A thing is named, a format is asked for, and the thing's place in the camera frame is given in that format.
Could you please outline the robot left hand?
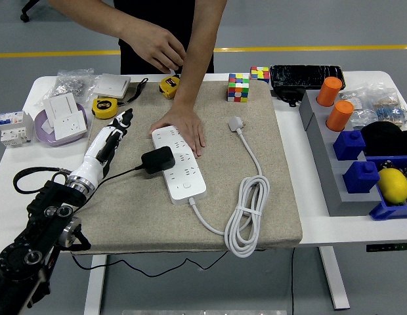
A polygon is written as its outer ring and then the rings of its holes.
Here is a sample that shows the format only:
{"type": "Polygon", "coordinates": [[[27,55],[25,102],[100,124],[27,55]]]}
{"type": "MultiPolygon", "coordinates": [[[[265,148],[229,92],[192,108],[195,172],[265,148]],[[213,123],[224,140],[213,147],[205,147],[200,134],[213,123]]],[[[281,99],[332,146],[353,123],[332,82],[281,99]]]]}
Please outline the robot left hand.
{"type": "Polygon", "coordinates": [[[129,108],[100,130],[86,151],[83,163],[70,173],[66,186],[75,188],[86,196],[98,188],[99,182],[108,173],[111,160],[127,134],[133,117],[133,109],[129,108]]]}

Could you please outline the person's left hand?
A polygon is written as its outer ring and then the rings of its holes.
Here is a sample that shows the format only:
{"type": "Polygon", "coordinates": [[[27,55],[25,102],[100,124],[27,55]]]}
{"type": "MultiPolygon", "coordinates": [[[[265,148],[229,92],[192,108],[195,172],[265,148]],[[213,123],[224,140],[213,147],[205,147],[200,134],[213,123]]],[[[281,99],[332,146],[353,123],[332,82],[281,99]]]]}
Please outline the person's left hand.
{"type": "Polygon", "coordinates": [[[193,107],[184,104],[173,104],[167,113],[157,122],[151,125],[149,133],[156,129],[174,125],[180,135],[191,148],[196,158],[202,156],[202,148],[205,148],[203,125],[194,112],[193,107]]]}

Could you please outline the person's right hand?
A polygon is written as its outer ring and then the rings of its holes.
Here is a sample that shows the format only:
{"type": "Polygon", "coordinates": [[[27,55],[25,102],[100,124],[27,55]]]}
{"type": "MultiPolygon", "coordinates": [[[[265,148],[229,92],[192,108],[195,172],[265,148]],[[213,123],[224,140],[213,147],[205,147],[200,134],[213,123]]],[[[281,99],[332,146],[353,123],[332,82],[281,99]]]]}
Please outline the person's right hand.
{"type": "Polygon", "coordinates": [[[153,23],[133,18],[119,38],[162,73],[178,70],[184,64],[186,51],[182,43],[170,31],[153,23]]]}

